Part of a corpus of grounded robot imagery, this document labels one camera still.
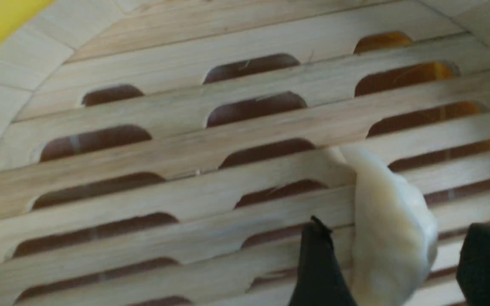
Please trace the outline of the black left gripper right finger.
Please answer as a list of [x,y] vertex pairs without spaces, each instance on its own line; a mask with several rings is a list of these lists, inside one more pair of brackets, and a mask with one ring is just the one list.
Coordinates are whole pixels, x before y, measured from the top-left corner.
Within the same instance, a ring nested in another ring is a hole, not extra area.
[[468,228],[456,280],[469,306],[490,306],[490,225]]

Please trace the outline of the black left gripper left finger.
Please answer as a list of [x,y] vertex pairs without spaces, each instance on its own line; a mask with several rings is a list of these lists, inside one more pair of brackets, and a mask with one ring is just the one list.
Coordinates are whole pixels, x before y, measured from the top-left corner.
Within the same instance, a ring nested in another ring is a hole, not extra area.
[[335,257],[332,230],[312,216],[301,233],[297,282],[290,306],[355,306]]

